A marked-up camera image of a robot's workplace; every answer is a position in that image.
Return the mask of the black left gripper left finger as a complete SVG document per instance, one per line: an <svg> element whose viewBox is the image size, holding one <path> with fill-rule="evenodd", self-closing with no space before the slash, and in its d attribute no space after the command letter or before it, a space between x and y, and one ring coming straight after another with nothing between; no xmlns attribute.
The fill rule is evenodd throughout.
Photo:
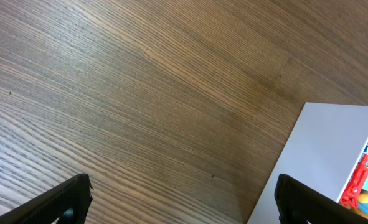
<svg viewBox="0 0 368 224"><path fill-rule="evenodd" d="M93 200L88 174L77 174L0 216L0 224L84 224Z"/></svg>

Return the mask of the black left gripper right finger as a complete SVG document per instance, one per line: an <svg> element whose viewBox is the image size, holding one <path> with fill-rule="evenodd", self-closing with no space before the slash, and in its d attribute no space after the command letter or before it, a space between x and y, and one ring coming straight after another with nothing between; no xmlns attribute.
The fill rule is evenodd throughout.
<svg viewBox="0 0 368 224"><path fill-rule="evenodd" d="M356 214L287 174L280 174L275 201L281 224L368 224Z"/></svg>

